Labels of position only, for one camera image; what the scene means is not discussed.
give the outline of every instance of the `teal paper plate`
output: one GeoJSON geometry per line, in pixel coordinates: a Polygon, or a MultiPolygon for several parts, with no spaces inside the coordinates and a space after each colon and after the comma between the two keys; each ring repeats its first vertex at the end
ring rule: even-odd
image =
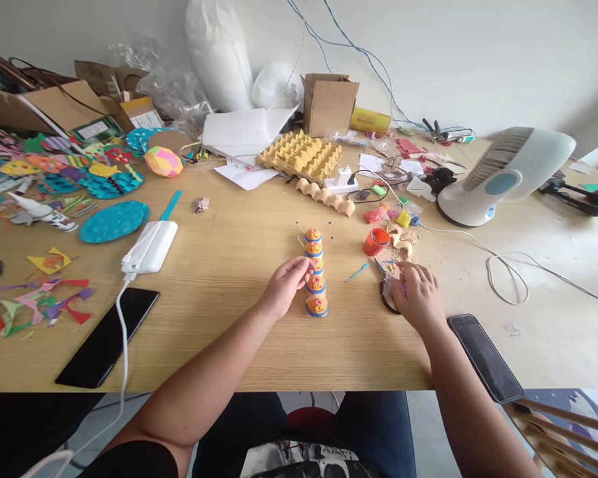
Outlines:
{"type": "Polygon", "coordinates": [[[141,228],[150,214],[143,202],[120,202],[93,214],[80,228],[80,239],[89,244],[114,241],[141,228]]]}

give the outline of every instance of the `blue plastic stick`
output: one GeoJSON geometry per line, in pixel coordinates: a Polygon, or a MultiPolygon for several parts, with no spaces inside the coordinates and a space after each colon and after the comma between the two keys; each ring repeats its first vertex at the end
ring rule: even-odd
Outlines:
{"type": "Polygon", "coordinates": [[[171,217],[171,214],[173,214],[173,209],[175,209],[175,206],[177,206],[177,203],[179,202],[179,198],[181,198],[182,193],[183,191],[175,192],[173,198],[171,199],[171,202],[168,203],[168,207],[161,215],[161,218],[159,218],[159,220],[168,220],[171,217]]]}
{"type": "Polygon", "coordinates": [[[354,275],[352,277],[350,277],[346,282],[350,282],[352,279],[354,279],[356,276],[358,276],[361,272],[368,269],[368,267],[370,267],[370,264],[364,264],[363,267],[361,269],[359,269],[358,271],[356,271],[354,273],[354,275]]]}

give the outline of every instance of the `floor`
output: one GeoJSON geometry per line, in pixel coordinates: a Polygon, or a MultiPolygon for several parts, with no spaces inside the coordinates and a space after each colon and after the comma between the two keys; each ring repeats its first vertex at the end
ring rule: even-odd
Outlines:
{"type": "MultiPolygon", "coordinates": [[[[345,396],[343,392],[335,392],[335,395],[339,402],[345,396]]],[[[88,465],[124,424],[142,407],[148,397],[148,395],[131,395],[129,401],[126,402],[122,420],[98,439],[94,440],[75,458],[74,462],[81,465],[88,465]]],[[[310,406],[312,403],[309,392],[283,392],[279,394],[279,397],[286,412],[310,406]]],[[[325,408],[331,412],[336,412],[338,409],[335,398],[329,392],[315,392],[314,399],[317,407],[325,408]]],[[[414,439],[417,477],[459,478],[460,472],[458,471],[456,461],[452,456],[452,451],[447,441],[447,436],[445,435],[436,394],[434,392],[408,392],[407,399],[414,439]]],[[[115,403],[118,400],[119,397],[117,394],[107,394],[96,409],[83,421],[79,430],[71,437],[68,442],[69,447],[73,450],[81,447],[86,440],[99,433],[112,422],[119,412],[119,405],[106,405],[115,403]]],[[[45,469],[45,472],[38,474],[38,476],[48,476],[53,469],[54,465],[49,465],[45,469]]],[[[73,478],[79,474],[79,469],[70,466],[62,477],[73,478]]],[[[553,475],[547,471],[545,476],[549,477],[553,475]]]]}

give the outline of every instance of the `craft caterpillar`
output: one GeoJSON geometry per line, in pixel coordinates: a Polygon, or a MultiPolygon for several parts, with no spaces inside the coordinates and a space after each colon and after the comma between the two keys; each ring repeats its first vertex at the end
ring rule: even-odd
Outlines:
{"type": "Polygon", "coordinates": [[[318,229],[308,229],[306,235],[306,256],[312,261],[314,270],[310,271],[310,279],[306,283],[306,311],[311,317],[325,317],[328,314],[326,299],[326,279],[324,277],[324,248],[322,235],[318,229]]]}

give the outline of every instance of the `hand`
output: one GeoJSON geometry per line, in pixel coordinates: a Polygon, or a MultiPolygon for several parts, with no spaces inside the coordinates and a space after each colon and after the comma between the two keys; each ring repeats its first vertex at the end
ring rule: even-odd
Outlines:
{"type": "Polygon", "coordinates": [[[288,312],[295,293],[310,279],[310,270],[314,270],[314,264],[307,257],[284,262],[273,273],[255,307],[262,313],[271,314],[275,321],[281,319],[288,312]]]}
{"type": "Polygon", "coordinates": [[[435,276],[423,266],[410,262],[397,262],[401,269],[401,280],[392,278],[392,297],[397,309],[422,336],[446,327],[445,312],[439,283],[435,276]],[[403,284],[407,293],[403,293],[403,284]]]}

